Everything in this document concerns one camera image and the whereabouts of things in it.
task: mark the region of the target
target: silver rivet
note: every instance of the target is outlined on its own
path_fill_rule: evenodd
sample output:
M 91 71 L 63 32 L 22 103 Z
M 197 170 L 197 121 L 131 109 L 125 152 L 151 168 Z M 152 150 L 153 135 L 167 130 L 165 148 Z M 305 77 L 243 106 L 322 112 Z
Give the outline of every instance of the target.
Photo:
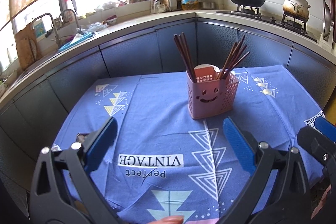
M 49 153 L 49 151 L 50 151 L 50 148 L 49 148 L 49 147 L 44 147 L 44 148 L 42 148 L 42 150 L 41 150 L 42 154 L 47 154 L 47 153 Z
M 71 145 L 71 148 L 72 148 L 73 150 L 78 150 L 78 149 L 81 148 L 81 146 L 82 146 L 81 143 L 79 143 L 79 142 L 75 142 L 75 143 L 73 143 L 73 144 Z
M 268 145 L 268 143 L 266 143 L 266 142 L 261 142 L 261 143 L 259 144 L 259 147 L 260 147 L 261 149 L 267 149 L 267 148 L 269 147 L 269 145 Z
M 291 152 L 297 154 L 299 153 L 299 150 L 296 147 L 292 147 Z

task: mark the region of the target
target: cutting board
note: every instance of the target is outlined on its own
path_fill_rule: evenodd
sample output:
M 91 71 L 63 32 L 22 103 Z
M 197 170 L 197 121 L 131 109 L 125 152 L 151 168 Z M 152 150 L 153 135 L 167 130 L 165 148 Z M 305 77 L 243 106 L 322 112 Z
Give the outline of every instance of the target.
M 31 26 L 32 24 L 29 23 L 15 35 L 17 57 L 23 71 L 42 57 Z

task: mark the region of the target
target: plastic basket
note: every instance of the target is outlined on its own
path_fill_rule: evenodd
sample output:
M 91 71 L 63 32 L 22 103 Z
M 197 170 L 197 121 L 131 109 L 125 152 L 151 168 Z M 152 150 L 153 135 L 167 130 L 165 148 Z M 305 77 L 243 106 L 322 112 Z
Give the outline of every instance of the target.
M 188 79 L 188 109 L 193 119 L 216 116 L 233 108 L 239 80 L 233 75 L 215 80 L 213 67 L 195 70 L 197 83 Z

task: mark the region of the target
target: tablecloth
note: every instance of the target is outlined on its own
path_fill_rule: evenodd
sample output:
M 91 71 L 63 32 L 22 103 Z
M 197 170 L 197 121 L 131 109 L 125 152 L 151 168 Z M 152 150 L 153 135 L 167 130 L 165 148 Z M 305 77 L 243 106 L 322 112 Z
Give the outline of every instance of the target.
M 257 141 L 288 150 L 296 135 L 314 126 L 322 110 L 283 66 L 239 68 L 233 110 L 191 119 L 186 73 L 163 73 L 97 80 L 64 122 L 55 143 L 67 149 L 78 133 L 98 130 L 110 117 L 119 133 L 91 177 L 110 206 L 130 223 L 184 215 L 189 224 L 212 224 L 227 212 L 249 178 L 226 140 L 223 119 L 230 116 Z M 321 165 L 303 149 L 311 184 Z M 272 188 L 273 171 L 255 208 Z M 80 199 L 68 176 L 71 194 Z

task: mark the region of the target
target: metal faucet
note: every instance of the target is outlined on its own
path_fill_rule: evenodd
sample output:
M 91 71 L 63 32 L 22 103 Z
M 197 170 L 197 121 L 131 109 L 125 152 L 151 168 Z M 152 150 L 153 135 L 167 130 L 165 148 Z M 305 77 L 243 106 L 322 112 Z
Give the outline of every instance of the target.
M 77 19 L 77 15 L 76 15 L 76 12 L 74 10 L 71 10 L 71 9 L 64 9 L 63 11 L 61 11 L 61 14 L 60 15 L 63 15 L 64 12 L 66 11 L 70 11 L 73 13 L 73 16 L 75 17 L 75 20 L 76 20 L 76 24 L 77 24 L 77 28 L 79 29 L 79 31 L 82 31 L 82 28 L 79 26 L 79 22 L 78 22 L 78 19 Z
M 60 38 L 60 36 L 59 36 L 59 34 L 58 34 L 58 31 L 57 31 L 57 28 L 56 28 L 56 25 L 55 25 L 55 21 L 54 21 L 54 19 L 53 19 L 53 16 L 51 15 L 51 13 L 45 13 L 45 14 L 43 14 L 43 15 L 38 16 L 37 18 L 35 18 L 35 19 L 33 20 L 33 22 L 32 22 L 31 25 L 32 25 L 32 27 L 33 27 L 33 29 L 34 29 L 34 22 L 35 22 L 36 20 L 38 20 L 38 19 L 44 17 L 44 16 L 50 16 L 51 21 L 52 21 L 52 26 L 53 26 L 53 29 L 54 29 L 54 32 L 55 32 L 56 44 L 57 44 L 58 47 L 60 48 L 60 47 L 62 46 L 62 40 L 61 40 L 61 38 Z

